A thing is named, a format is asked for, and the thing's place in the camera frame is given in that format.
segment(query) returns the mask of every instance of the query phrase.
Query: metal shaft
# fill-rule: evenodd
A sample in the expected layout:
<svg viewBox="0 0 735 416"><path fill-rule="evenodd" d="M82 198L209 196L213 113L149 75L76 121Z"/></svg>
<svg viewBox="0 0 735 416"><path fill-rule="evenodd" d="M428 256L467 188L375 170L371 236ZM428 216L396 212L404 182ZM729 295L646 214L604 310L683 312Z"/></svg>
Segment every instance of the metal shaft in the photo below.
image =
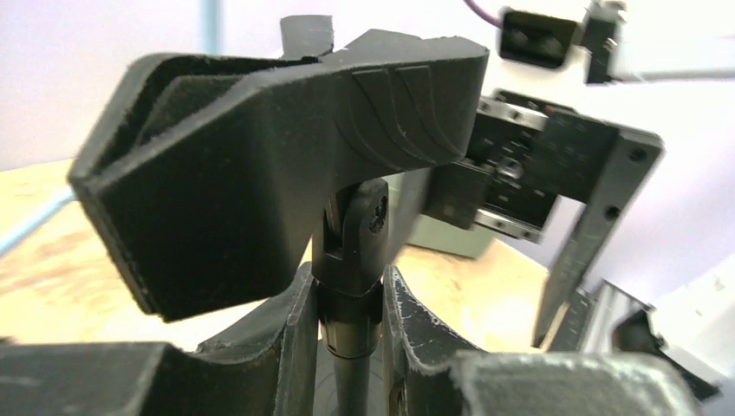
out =
<svg viewBox="0 0 735 416"><path fill-rule="evenodd" d="M335 381L339 416L366 416L368 414L368 382L370 355L353 360L335 359Z"/></svg>

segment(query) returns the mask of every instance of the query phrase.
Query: curved black panel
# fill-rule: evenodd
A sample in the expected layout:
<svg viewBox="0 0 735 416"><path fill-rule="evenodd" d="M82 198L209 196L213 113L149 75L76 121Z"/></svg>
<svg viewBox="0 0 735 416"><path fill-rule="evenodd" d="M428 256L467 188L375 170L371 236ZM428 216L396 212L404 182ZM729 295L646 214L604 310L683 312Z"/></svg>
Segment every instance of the curved black panel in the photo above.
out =
<svg viewBox="0 0 735 416"><path fill-rule="evenodd" d="M149 56L69 181L146 313L273 296L335 192L464 154L487 54L371 30L319 61Z"/></svg>

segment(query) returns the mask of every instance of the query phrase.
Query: wooden table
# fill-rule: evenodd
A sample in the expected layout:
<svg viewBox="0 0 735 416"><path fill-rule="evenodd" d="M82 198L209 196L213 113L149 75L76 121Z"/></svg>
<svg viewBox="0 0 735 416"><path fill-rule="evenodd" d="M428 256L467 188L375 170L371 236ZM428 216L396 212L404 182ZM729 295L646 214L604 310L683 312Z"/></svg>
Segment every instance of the wooden table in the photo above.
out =
<svg viewBox="0 0 735 416"><path fill-rule="evenodd" d="M0 172L0 232L64 186L68 167ZM532 350L541 266L500 242L475 261L406 247L396 263L412 292L468 340L491 351ZM19 342L167 340L194 349L256 306L174 324L143 315L77 203L0 258L0 336Z"/></svg>

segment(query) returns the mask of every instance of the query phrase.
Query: blue rod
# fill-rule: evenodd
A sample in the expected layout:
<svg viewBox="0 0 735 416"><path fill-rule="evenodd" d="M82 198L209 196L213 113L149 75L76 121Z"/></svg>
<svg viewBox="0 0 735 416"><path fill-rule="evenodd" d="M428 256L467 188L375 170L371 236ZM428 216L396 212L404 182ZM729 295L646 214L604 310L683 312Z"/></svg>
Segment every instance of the blue rod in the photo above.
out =
<svg viewBox="0 0 735 416"><path fill-rule="evenodd" d="M202 51L207 55L220 55L220 22L222 4L219 0L202 1Z"/></svg>
<svg viewBox="0 0 735 416"><path fill-rule="evenodd" d="M66 186L56 192L43 205L36 208L21 222L13 225L0 237L0 257L13 250L27 236L36 231L43 223L53 217L64 205L75 199L71 187Z"/></svg>

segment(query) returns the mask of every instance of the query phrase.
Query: purple wire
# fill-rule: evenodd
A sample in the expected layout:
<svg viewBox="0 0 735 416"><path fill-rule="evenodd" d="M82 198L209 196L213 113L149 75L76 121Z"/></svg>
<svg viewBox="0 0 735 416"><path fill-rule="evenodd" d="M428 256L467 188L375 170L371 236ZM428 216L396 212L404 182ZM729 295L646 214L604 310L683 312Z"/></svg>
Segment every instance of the purple wire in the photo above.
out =
<svg viewBox="0 0 735 416"><path fill-rule="evenodd" d="M472 11L474 11L476 15L480 16L481 19L488 22L489 24L495 26L496 28L501 28L503 26L503 22L500 20L500 18L491 15L490 13L485 11L485 9L478 6L478 4L475 3L475 0L465 0L465 4Z"/></svg>

